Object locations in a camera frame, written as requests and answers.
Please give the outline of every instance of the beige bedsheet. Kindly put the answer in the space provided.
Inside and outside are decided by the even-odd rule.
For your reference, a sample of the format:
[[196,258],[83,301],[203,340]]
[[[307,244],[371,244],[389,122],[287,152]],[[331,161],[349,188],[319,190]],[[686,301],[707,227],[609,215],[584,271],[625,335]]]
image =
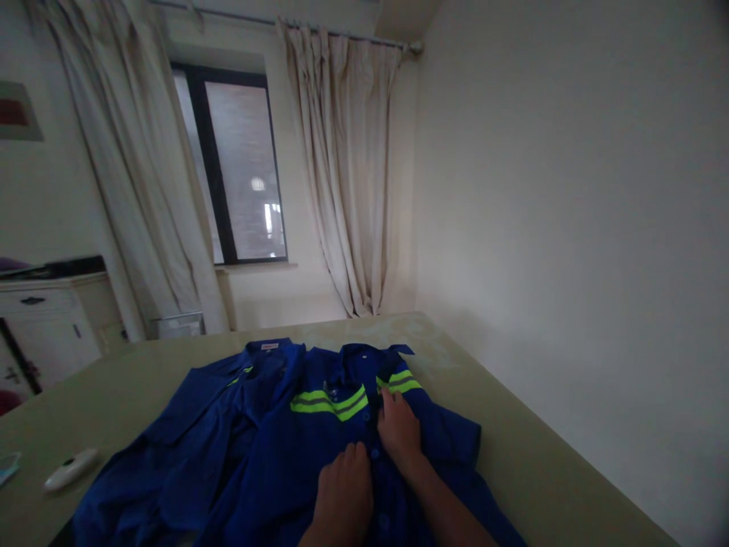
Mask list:
[[0,545],[46,547],[100,469],[59,492],[43,481],[66,458],[97,447],[106,461],[164,409],[192,367],[246,342],[290,337],[339,349],[406,343],[432,399],[483,426],[478,470],[530,545],[676,545],[491,374],[418,313],[146,342],[104,358],[0,418],[0,454],[22,451],[0,489]]

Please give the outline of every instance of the window frame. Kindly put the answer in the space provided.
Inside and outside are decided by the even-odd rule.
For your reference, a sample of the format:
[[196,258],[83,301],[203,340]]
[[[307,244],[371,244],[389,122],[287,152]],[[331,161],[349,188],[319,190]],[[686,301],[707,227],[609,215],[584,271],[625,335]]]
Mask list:
[[[207,184],[210,187],[210,200],[213,202],[213,214],[218,228],[222,263],[216,266],[235,266],[237,264],[265,264],[269,262],[289,261],[289,240],[286,237],[286,223],[283,215],[283,202],[281,198],[281,184],[279,179],[279,164],[276,159],[276,141],[273,138],[273,119],[271,117],[271,99],[268,93],[268,79],[265,74],[252,74],[250,72],[237,72],[223,68],[211,68],[186,63],[172,62],[173,71],[185,73],[188,82],[192,111],[195,116],[195,125],[200,137],[200,148],[203,153]],[[281,230],[283,231],[283,248],[285,254],[280,257],[238,258],[235,247],[233,226],[230,222],[228,200],[226,197],[225,182],[222,178],[222,168],[218,156],[218,147],[213,130],[213,117],[210,114],[210,104],[205,89],[206,82],[217,84],[233,84],[246,87],[259,87],[266,91],[266,104],[268,107],[268,123],[271,130],[271,147],[273,149],[273,167],[276,170],[276,190],[279,195],[281,209]]]

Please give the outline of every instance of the window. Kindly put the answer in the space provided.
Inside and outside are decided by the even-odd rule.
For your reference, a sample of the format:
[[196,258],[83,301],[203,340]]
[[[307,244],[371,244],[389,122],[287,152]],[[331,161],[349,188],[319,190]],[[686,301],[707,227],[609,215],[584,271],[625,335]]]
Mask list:
[[177,64],[172,73],[215,264],[287,260],[266,77]]

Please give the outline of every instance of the blue jacket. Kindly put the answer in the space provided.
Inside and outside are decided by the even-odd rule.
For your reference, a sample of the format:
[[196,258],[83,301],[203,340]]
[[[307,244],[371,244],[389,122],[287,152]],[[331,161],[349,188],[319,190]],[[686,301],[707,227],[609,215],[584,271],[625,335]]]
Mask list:
[[314,513],[321,468],[350,442],[368,447],[374,517],[368,545],[434,545],[421,508],[377,434],[378,388],[400,391],[421,424],[424,454],[501,547],[525,545],[476,473],[481,427],[436,404],[399,353],[349,344],[304,356],[295,394],[265,415],[248,455],[222,492],[196,542],[297,545]]
[[74,515],[78,547],[176,545],[245,470],[265,415],[288,405],[306,348],[288,338],[193,368],[162,415],[99,473]]

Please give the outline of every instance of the beige curtain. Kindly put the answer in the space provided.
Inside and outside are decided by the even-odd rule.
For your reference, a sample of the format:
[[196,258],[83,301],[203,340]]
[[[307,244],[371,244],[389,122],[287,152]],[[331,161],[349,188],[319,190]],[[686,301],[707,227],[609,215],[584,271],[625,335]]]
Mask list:
[[377,315],[387,272],[388,111],[402,51],[280,21],[279,33],[324,258],[349,316]]
[[[207,333],[228,319],[169,60],[144,0],[31,0],[50,27],[134,302],[134,329],[202,311]],[[134,321],[128,315],[125,322]]]

